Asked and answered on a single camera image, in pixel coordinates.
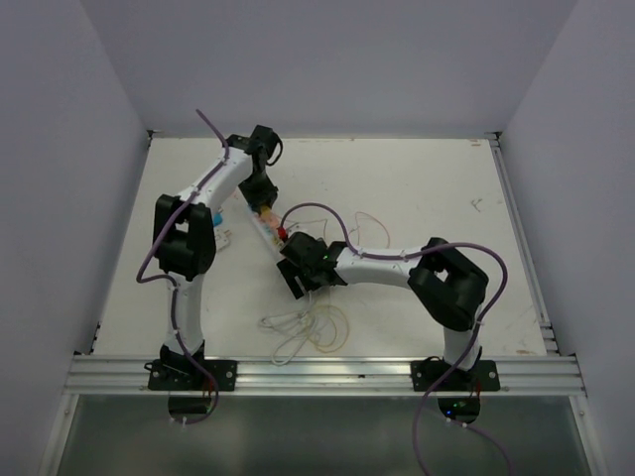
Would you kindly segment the white power strip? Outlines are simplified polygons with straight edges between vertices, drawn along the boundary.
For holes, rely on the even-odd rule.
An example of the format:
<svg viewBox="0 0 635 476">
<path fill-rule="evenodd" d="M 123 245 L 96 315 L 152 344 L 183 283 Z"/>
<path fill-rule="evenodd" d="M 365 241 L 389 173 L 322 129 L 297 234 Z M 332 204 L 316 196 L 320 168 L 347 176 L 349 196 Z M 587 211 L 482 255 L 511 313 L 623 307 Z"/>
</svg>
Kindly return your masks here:
<svg viewBox="0 0 635 476">
<path fill-rule="evenodd" d="M 270 227 L 267 226 L 260 218 L 260 215 L 254 212 L 254 208 L 252 208 L 249 204 L 246 205 L 247 214 L 249 216 L 249 220 L 253 225 L 254 229 L 257 231 L 259 236 L 262 238 L 265 243 L 267 249 L 269 250 L 273 260 L 278 263 L 283 260 L 283 255 L 281 254 L 281 249 L 284 245 L 279 239 L 272 235 Z"/>
</svg>

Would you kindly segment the white plug adapter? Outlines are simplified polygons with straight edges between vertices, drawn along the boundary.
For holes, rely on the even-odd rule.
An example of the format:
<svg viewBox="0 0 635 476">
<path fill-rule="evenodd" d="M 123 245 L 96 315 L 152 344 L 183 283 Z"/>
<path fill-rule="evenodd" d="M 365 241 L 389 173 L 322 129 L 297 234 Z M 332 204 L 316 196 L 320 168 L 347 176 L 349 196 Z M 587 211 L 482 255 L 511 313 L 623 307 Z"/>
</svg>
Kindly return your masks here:
<svg viewBox="0 0 635 476">
<path fill-rule="evenodd" d="M 231 244 L 231 232 L 226 230 L 215 230 L 214 231 L 214 240 L 216 251 L 220 252 L 223 249 L 226 249 Z"/>
</svg>

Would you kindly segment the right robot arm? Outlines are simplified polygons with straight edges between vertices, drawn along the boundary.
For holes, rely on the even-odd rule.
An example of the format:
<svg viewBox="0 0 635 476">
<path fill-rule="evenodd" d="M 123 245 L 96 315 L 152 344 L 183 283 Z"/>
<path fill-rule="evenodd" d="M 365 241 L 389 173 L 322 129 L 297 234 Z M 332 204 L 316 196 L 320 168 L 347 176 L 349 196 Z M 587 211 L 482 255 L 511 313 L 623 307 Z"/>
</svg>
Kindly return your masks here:
<svg viewBox="0 0 635 476">
<path fill-rule="evenodd" d="M 489 278 L 455 249 L 416 258 L 386 259 L 353 252 L 344 242 L 326 244 L 305 232 L 291 234 L 280 250 L 278 269 L 295 298 L 322 288 L 374 284 L 411 290 L 444 328 L 442 376 L 454 389 L 477 377 L 481 347 L 472 339 L 476 314 Z"/>
</svg>

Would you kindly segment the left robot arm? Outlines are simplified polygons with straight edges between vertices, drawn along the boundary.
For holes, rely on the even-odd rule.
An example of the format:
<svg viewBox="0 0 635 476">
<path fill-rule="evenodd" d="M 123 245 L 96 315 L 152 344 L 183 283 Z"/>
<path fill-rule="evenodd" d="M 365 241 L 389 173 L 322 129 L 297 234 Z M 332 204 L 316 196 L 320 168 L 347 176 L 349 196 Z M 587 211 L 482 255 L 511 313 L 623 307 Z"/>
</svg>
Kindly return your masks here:
<svg viewBox="0 0 635 476">
<path fill-rule="evenodd" d="M 198 182 L 177 195 L 161 195 L 155 204 L 151 253 L 169 284 L 169 331 L 161 363 L 184 389 L 199 387 L 206 376 L 200 325 L 204 275 L 216 255 L 212 214 L 236 190 L 252 211 L 271 209 L 278 189 L 267 168 L 282 155 L 273 129 L 258 125 L 250 136 L 231 135 L 223 155 Z"/>
</svg>

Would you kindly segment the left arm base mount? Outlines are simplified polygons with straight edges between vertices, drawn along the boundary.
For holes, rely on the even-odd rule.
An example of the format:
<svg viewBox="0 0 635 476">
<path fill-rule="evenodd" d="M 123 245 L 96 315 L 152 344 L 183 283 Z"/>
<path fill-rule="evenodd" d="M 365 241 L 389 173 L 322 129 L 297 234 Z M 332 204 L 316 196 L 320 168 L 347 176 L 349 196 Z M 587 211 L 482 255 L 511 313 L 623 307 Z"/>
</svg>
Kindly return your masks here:
<svg viewBox="0 0 635 476">
<path fill-rule="evenodd" d="M 219 392 L 233 392 L 238 375 L 238 362 L 235 360 L 204 360 L 200 365 L 216 382 Z M 185 371 L 170 369 L 159 359 L 144 364 L 150 373 L 148 389 L 164 392 L 187 392 L 211 390 L 207 377 L 196 367 Z"/>
</svg>

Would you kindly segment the aluminium front rail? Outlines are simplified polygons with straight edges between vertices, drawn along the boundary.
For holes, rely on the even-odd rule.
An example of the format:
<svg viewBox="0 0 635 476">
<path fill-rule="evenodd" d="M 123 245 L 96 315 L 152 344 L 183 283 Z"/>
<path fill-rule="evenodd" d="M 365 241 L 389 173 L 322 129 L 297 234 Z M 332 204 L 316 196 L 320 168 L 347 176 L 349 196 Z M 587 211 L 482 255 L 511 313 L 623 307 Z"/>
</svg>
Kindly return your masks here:
<svg viewBox="0 0 635 476">
<path fill-rule="evenodd" d="M 239 396 L 421 395 L 443 364 L 412 358 L 298 358 L 275 366 L 264 358 L 213 359 L 209 372 L 222 394 Z M 148 357 L 76 356 L 63 390 L 69 395 L 135 395 L 156 392 L 192 396 L 201 386 L 167 372 Z M 571 397 L 585 393 L 573 357 L 482 359 L 469 373 L 453 372 L 437 388 L 444 396 Z"/>
</svg>

